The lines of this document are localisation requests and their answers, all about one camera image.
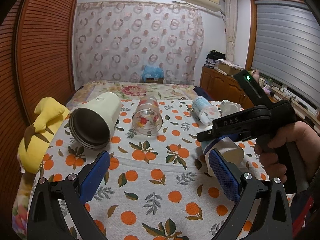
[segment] blue plastic bag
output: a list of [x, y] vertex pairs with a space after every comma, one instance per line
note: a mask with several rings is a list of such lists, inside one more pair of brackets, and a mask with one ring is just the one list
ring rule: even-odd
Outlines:
[[164, 72], [159, 67], [145, 66], [141, 76], [142, 76], [142, 78], [143, 78], [143, 80], [145, 82], [146, 78], [163, 78], [164, 77]]

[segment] sheer curtain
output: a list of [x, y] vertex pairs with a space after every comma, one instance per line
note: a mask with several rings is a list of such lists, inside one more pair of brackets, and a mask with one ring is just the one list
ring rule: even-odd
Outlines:
[[198, 9], [139, 1], [78, 5], [74, 35], [81, 84], [139, 82], [146, 65], [162, 68], [167, 83], [193, 84], [204, 40]]
[[238, 1], [225, 0], [225, 5], [227, 27], [226, 60], [233, 63], [235, 55], [235, 40], [238, 21]]

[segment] clear drinking glass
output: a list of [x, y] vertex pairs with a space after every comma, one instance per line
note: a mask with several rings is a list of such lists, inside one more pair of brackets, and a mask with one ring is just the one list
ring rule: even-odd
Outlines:
[[158, 101], [153, 96], [144, 96], [132, 117], [133, 128], [145, 135], [158, 132], [163, 124]]

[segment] bedspread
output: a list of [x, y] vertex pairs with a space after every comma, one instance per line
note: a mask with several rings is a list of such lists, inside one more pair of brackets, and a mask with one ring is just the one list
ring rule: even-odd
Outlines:
[[192, 85], [94, 81], [79, 89], [66, 107], [71, 110], [77, 104], [90, 101], [104, 92], [113, 92], [121, 99], [139, 99], [148, 95], [156, 99], [193, 100], [198, 96], [194, 88]]
[[[161, 130], [154, 136], [138, 135], [131, 124], [138, 102], [122, 102], [114, 136], [105, 147], [111, 155], [109, 170], [85, 207], [108, 239], [212, 239], [234, 203], [226, 198], [217, 179], [207, 174], [196, 140], [196, 134], [207, 126], [190, 112], [190, 100], [159, 100], [164, 120]], [[257, 179], [268, 179], [254, 144], [254, 140], [238, 143], [245, 152], [239, 168]], [[40, 177], [65, 179], [92, 163], [99, 152], [75, 141], [65, 120], [43, 158], [33, 191]], [[60, 206], [72, 235], [81, 239], [65, 202], [60, 201]], [[257, 206], [255, 203], [239, 238], [250, 230]]]

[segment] finger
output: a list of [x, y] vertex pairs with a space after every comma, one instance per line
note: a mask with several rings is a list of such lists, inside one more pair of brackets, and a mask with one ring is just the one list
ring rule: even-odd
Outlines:
[[301, 139], [308, 125], [303, 122], [290, 123], [278, 129], [276, 135], [268, 143], [271, 149], [279, 148], [286, 142], [293, 142]]
[[279, 178], [282, 183], [285, 183], [287, 181], [287, 175], [283, 175]]
[[275, 153], [263, 153], [260, 155], [260, 163], [266, 168], [278, 162], [278, 155]]
[[281, 163], [277, 163], [265, 167], [265, 171], [271, 178], [281, 178], [287, 172], [287, 167]]
[[258, 155], [263, 152], [262, 148], [261, 148], [260, 145], [258, 145], [257, 143], [256, 143], [256, 145], [254, 146], [254, 152], [255, 152], [256, 154], [258, 154]]

